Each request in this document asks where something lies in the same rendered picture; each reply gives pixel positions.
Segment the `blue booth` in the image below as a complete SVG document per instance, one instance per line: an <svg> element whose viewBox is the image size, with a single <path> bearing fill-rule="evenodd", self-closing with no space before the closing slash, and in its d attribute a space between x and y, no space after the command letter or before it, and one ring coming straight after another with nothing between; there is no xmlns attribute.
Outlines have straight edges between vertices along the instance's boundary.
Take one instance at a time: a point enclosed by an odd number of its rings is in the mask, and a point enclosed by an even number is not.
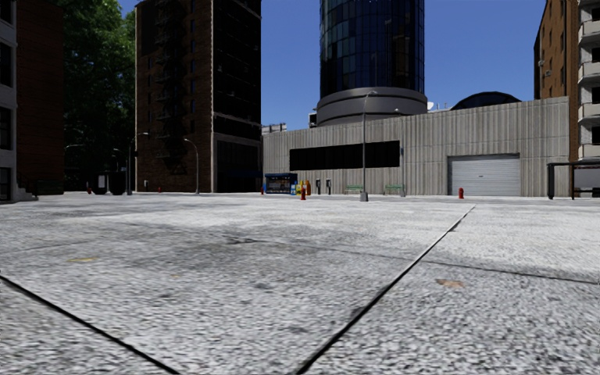
<svg viewBox="0 0 600 375"><path fill-rule="evenodd" d="M298 182L296 173L266 173L266 194L291 194L291 184Z"/></svg>

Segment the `grey street lamp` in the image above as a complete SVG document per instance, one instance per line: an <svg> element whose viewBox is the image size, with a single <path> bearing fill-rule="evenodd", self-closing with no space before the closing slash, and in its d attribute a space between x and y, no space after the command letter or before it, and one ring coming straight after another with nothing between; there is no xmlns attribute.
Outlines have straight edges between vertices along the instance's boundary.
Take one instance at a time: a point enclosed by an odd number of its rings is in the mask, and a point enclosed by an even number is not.
<svg viewBox="0 0 600 375"><path fill-rule="evenodd" d="M196 144L188 139L187 137L184 137L184 141L189 143L190 145L193 146L194 150L195 150L195 194L199 195L200 191L199 191L199 153L198 153L198 147L196 146Z"/></svg>
<svg viewBox="0 0 600 375"><path fill-rule="evenodd" d="M370 96L376 95L377 91L366 93L362 108L362 191L360 193L360 202L368 202L369 195L366 187L366 107Z"/></svg>
<svg viewBox="0 0 600 375"><path fill-rule="evenodd" d="M132 195L131 184L130 184L131 166L132 166L132 162L131 162L132 151L131 150L132 150L132 146L134 145L134 142L136 141L138 135L149 135L149 132L136 133L130 140L130 143L128 146L128 153L127 153L127 179L126 179L126 194L127 195Z"/></svg>
<svg viewBox="0 0 600 375"><path fill-rule="evenodd" d="M401 113L399 108L395 109L395 114L397 115L397 117L399 119L402 118L403 114ZM402 189L400 190L400 196L402 198L406 197L406 184L405 184L405 156L404 156L404 146L405 146L405 126L403 125L403 122L401 121L401 137L400 137L400 166L401 166L401 172L402 172Z"/></svg>

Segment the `pale concrete building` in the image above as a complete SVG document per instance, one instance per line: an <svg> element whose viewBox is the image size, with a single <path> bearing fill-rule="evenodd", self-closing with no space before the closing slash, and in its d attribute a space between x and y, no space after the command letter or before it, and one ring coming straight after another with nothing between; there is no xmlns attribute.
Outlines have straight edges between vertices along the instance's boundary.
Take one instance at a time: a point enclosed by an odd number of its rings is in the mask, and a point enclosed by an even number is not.
<svg viewBox="0 0 600 375"><path fill-rule="evenodd" d="M366 187L384 195L401 184L401 121L405 126L407 195L542 196L546 164L569 158L569 100L566 97L471 109L397 115L366 122ZM363 185L362 122L267 134L266 173L296 173L317 194L344 194Z"/></svg>

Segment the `dark brick building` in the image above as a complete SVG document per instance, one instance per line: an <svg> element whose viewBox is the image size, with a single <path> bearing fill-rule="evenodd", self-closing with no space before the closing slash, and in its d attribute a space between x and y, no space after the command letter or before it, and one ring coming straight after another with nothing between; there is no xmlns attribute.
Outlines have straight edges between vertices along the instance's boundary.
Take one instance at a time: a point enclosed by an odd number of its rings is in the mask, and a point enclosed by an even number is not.
<svg viewBox="0 0 600 375"><path fill-rule="evenodd" d="M262 0L141 0L135 8L134 188L256 192L263 178Z"/></svg>

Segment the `glass tower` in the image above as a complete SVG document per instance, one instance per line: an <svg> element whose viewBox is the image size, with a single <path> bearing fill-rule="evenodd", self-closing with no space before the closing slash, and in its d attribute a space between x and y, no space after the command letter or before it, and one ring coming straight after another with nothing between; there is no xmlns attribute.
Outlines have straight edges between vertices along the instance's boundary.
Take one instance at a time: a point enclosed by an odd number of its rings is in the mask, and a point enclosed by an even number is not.
<svg viewBox="0 0 600 375"><path fill-rule="evenodd" d="M427 112L425 0L320 0L313 127Z"/></svg>

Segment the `trees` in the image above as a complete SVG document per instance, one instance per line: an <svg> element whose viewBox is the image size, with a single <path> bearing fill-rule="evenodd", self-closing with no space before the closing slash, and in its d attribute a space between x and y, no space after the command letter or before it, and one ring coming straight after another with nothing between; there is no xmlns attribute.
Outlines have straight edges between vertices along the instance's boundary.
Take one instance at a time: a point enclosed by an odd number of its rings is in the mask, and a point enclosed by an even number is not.
<svg viewBox="0 0 600 375"><path fill-rule="evenodd" d="M120 0L50 0L63 10L66 191L127 164L134 134L135 14Z"/></svg>

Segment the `red brick building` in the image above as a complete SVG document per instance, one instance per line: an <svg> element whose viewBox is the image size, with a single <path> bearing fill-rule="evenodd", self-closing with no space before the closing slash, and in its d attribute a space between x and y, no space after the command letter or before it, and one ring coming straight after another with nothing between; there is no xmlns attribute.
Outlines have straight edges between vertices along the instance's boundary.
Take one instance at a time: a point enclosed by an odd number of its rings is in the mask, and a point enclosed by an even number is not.
<svg viewBox="0 0 600 375"><path fill-rule="evenodd" d="M64 192L63 9L0 0L0 204Z"/></svg>

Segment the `orange brick building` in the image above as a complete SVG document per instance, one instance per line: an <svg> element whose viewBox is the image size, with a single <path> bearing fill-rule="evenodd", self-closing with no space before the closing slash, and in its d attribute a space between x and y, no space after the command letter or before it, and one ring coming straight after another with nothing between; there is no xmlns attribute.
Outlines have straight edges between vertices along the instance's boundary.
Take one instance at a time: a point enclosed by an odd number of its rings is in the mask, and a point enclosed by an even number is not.
<svg viewBox="0 0 600 375"><path fill-rule="evenodd" d="M569 161L580 145L578 70L580 49L578 0L545 0L534 42L534 97L569 99Z"/></svg>

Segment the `pale balcony building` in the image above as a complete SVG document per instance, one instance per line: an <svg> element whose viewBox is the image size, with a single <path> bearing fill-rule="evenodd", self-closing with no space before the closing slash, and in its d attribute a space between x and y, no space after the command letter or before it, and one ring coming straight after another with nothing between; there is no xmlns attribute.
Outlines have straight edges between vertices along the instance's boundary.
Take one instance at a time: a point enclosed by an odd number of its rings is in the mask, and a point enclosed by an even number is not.
<svg viewBox="0 0 600 375"><path fill-rule="evenodd" d="M578 159L587 166L575 171L586 184L578 189L600 198L600 0L577 0L578 29Z"/></svg>

